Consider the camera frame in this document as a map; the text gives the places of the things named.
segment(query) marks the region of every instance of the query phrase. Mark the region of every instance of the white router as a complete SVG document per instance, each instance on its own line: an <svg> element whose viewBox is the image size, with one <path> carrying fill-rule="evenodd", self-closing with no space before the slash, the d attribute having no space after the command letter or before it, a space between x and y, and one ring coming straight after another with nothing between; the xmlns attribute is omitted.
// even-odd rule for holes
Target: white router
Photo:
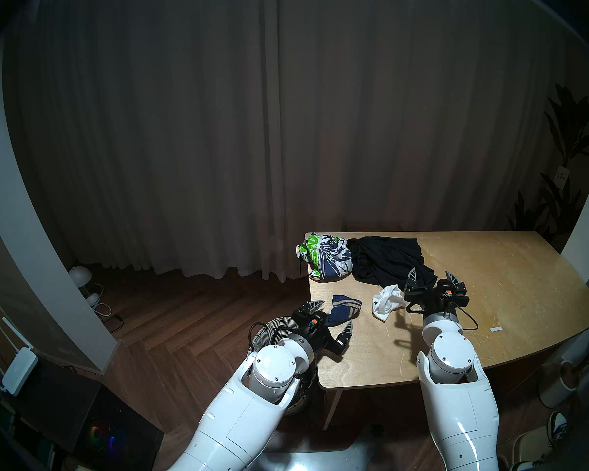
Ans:
<svg viewBox="0 0 589 471"><path fill-rule="evenodd" d="M19 337L26 344L26 346L22 349L17 349L17 346L13 344L13 341L9 339L9 336L6 335L6 333L0 326L0 331L7 339L7 341L11 343L13 349L15 349L15 358L13 358L13 361L7 368L7 371L4 372L2 371L2 368L0 368L3 384L3 386L0 386L0 391L8 391L9 393L11 393L11 395L17 396L17 394L22 389L24 382L31 374L31 371L33 370L33 368L35 368L35 365L37 364L39 358L34 352L31 351L31 343L29 343L26 340L26 338L20 333L20 331L15 329L13 324L11 324L7 320L7 318L3 317L2 320L7 326L11 328L11 330L17 335L17 337Z"/></svg>

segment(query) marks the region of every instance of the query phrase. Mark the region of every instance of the table leg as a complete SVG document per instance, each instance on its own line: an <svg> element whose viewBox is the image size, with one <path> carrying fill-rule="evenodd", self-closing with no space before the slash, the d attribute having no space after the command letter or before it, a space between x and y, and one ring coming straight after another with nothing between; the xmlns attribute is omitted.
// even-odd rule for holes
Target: table leg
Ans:
<svg viewBox="0 0 589 471"><path fill-rule="evenodd" d="M340 396L342 395L342 389L336 391L328 390L325 392L325 408L323 410L323 430L327 430L329 427L330 421L334 416L334 411L336 410L336 406L338 405L338 400L340 400Z"/></svg>

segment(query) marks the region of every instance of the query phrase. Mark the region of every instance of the clothing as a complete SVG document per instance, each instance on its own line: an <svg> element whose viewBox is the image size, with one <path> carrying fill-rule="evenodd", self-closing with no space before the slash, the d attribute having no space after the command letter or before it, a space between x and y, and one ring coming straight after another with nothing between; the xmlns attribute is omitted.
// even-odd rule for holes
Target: clothing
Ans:
<svg viewBox="0 0 589 471"><path fill-rule="evenodd" d="M347 322L360 312L362 302L346 295L334 295L332 297L332 312L327 318L327 326L334 327Z"/></svg>
<svg viewBox="0 0 589 471"><path fill-rule="evenodd" d="M296 247L297 258L312 265L312 280L340 278L351 272L351 252L345 238L312 233Z"/></svg>
<svg viewBox="0 0 589 471"><path fill-rule="evenodd" d="M373 296L373 315L386 322L391 312L400 307L408 307L408 302L401 296L398 285L384 287L379 294Z"/></svg>
<svg viewBox="0 0 589 471"><path fill-rule="evenodd" d="M414 267L419 286L432 287L437 281L434 270L423 264L421 247L415 238L365 236L347 240L351 252L354 278L372 285L406 285L408 272Z"/></svg>

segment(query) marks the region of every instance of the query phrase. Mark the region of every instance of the striped sock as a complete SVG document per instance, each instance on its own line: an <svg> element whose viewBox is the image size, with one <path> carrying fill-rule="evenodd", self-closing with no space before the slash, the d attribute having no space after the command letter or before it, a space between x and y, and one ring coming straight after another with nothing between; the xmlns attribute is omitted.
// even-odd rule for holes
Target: striped sock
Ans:
<svg viewBox="0 0 589 471"><path fill-rule="evenodd" d="M327 318L327 326L334 327L354 317L362 307L362 302L346 295L332 297L332 312Z"/></svg>

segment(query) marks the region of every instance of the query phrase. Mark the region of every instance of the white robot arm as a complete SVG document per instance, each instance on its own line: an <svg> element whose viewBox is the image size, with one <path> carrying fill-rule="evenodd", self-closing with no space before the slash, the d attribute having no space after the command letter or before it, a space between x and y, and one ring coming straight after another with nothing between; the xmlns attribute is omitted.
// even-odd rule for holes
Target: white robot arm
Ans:
<svg viewBox="0 0 589 471"><path fill-rule="evenodd" d="M423 314L428 355L417 368L429 430L448 471L497 471L499 415L489 380L464 337L454 305L466 306L463 282L450 273L434 288L417 287L414 269L404 290L410 313ZM411 310L414 304L422 310ZM293 313L299 325L277 344L252 352L203 415L171 471L241 471L266 447L292 403L304 373L321 349L342 354L352 324L333 339L327 314L310 303Z"/></svg>
<svg viewBox="0 0 589 471"><path fill-rule="evenodd" d="M418 303L428 355L417 355L417 369L429 432L445 468L455 471L497 471L499 415L489 380L473 345L464 337L454 305L466 306L463 282L447 273L437 286L416 287L410 272L404 299ZM466 377L467 382L460 383Z"/></svg>
<svg viewBox="0 0 589 471"><path fill-rule="evenodd" d="M299 379L322 349L342 354L352 323L334 339L327 314L306 303L293 313L299 329L252 352L205 410L192 441L170 471L241 471L264 450Z"/></svg>

